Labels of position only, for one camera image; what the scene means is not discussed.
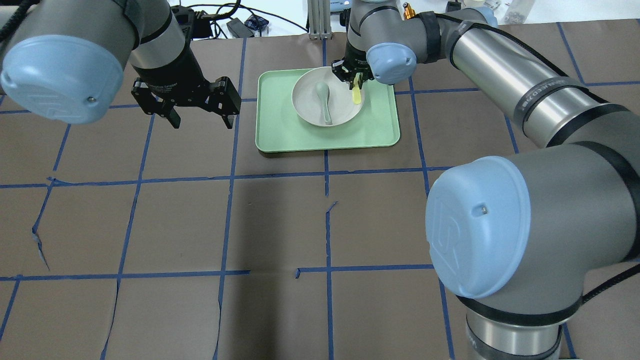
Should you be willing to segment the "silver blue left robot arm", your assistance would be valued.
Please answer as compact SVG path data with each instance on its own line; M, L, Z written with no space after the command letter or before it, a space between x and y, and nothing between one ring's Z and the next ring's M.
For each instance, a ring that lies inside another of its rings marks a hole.
M176 107L198 108L231 129L242 98L227 76L206 80L191 49L208 19L166 0L3 0L1 93L50 120L94 123L130 65L144 113L178 129Z

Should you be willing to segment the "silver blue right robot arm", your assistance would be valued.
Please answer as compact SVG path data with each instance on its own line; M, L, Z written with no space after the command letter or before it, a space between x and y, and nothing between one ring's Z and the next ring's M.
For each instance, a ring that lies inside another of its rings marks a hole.
M584 292L589 271L639 258L639 116L499 29L488 7L403 19L394 0L354 0L332 71L357 89L438 60L537 146L452 167L427 197L430 259L467 309L468 357L557 360L562 325L639 273Z

